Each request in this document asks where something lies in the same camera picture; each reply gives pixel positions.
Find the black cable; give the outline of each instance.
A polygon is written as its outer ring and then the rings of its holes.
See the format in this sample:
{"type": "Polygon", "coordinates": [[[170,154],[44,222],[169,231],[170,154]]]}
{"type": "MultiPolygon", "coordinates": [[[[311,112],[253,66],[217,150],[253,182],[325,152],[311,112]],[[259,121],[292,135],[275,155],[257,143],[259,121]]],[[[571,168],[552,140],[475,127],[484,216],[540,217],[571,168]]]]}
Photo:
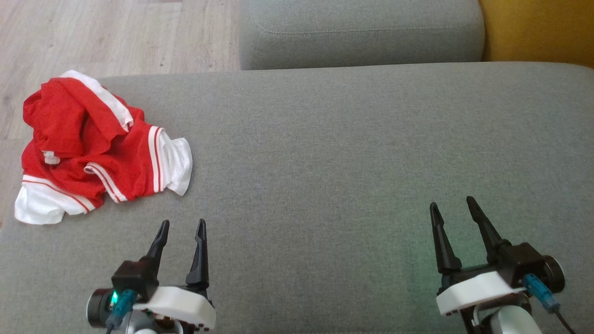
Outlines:
{"type": "Polygon", "coordinates": [[[567,331],[569,331],[571,334],[576,334],[574,332],[574,330],[571,329],[571,326],[569,326],[569,324],[567,323],[567,321],[565,321],[565,319],[563,318],[563,316],[559,312],[559,309],[558,308],[555,309],[554,312],[555,312],[555,315],[557,315],[557,317],[559,318],[559,321],[563,324],[563,326],[565,326],[565,328],[567,329],[567,331]]]}

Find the white stripe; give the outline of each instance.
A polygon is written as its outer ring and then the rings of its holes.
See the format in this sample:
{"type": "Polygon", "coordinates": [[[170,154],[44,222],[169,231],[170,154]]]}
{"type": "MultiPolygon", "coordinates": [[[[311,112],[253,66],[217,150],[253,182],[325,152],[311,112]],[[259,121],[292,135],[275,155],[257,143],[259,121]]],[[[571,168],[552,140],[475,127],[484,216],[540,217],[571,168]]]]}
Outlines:
{"type": "Polygon", "coordinates": [[[116,99],[115,96],[103,88],[99,81],[73,70],[67,71],[63,75],[60,75],[60,78],[74,78],[82,82],[85,86],[87,86],[88,89],[95,93],[95,95],[97,95],[97,97],[103,103],[105,103],[109,109],[111,109],[113,115],[118,119],[122,129],[124,129],[126,132],[130,130],[130,127],[134,124],[134,120],[132,119],[132,115],[130,115],[130,111],[122,104],[122,102],[116,99]]]}
{"type": "MultiPolygon", "coordinates": [[[[36,178],[36,177],[32,177],[31,175],[23,175],[23,181],[39,182],[39,183],[43,183],[45,185],[49,185],[50,187],[53,187],[53,188],[56,188],[56,189],[60,189],[58,186],[56,186],[55,184],[53,184],[48,179],[36,178]]],[[[76,198],[77,200],[79,200],[82,204],[84,204],[89,209],[89,211],[95,209],[95,206],[93,205],[93,203],[91,203],[85,197],[79,196],[79,195],[75,195],[75,194],[72,194],[72,193],[69,193],[69,192],[64,191],[62,189],[60,189],[60,190],[62,192],[64,192],[64,194],[66,194],[68,196],[72,196],[72,197],[76,198]]]]}
{"type": "Polygon", "coordinates": [[[99,164],[94,162],[89,162],[87,166],[85,166],[84,168],[85,171],[87,171],[87,168],[91,169],[95,173],[95,175],[97,175],[101,179],[101,182],[105,186],[105,190],[107,190],[114,202],[119,203],[120,201],[128,200],[126,196],[124,196],[124,194],[122,194],[119,188],[115,185],[113,179],[105,170],[105,168],[101,167],[99,164]]]}
{"type": "Polygon", "coordinates": [[[159,128],[159,130],[157,130],[157,134],[155,135],[156,139],[157,139],[156,140],[156,142],[157,142],[157,147],[156,147],[157,148],[157,164],[159,165],[159,168],[157,171],[159,172],[159,184],[161,185],[161,188],[159,189],[159,191],[165,190],[165,185],[164,185],[165,180],[163,177],[163,174],[165,172],[163,170],[163,163],[162,163],[163,159],[165,157],[163,156],[163,150],[161,149],[161,145],[159,145],[159,137],[161,136],[162,131],[163,131],[163,128],[159,128]]]}
{"type": "Polygon", "coordinates": [[[159,128],[152,126],[148,131],[148,151],[150,152],[150,162],[153,166],[153,192],[159,192],[159,173],[157,166],[157,156],[155,154],[154,137],[157,135],[159,128]]]}

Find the red and white jersey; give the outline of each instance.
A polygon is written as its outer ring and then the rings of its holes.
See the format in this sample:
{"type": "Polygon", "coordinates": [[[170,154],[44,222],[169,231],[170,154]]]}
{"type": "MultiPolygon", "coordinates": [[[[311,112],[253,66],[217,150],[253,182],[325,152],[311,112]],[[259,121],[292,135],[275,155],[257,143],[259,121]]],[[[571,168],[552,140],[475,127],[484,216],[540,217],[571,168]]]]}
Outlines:
{"type": "Polygon", "coordinates": [[[64,213],[87,213],[113,201],[173,190],[183,196],[192,171],[184,138],[144,121],[99,82],[68,71],[25,100],[23,119],[33,140],[23,151],[23,183],[15,217],[58,223],[64,213]]]}

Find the gray cushion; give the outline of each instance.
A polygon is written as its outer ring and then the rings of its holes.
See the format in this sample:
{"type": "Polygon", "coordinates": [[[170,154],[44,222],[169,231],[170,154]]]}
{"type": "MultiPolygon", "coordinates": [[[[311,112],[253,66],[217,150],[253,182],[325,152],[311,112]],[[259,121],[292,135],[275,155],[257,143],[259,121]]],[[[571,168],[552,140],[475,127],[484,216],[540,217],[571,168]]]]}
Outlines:
{"type": "MultiPolygon", "coordinates": [[[[101,80],[188,139],[184,197],[107,204],[55,226],[0,230],[2,333],[101,333],[84,308],[170,219],[162,284],[208,224],[218,333],[451,333],[429,204],[465,266],[485,262],[474,195],[502,236],[554,256],[558,295],[594,331],[594,72],[476,63],[155,75],[101,80]]],[[[533,300],[546,333],[565,333],[533,300]]]]}
{"type": "Polygon", "coordinates": [[[241,67],[341,67],[481,60],[476,0],[246,0],[241,67]]]}

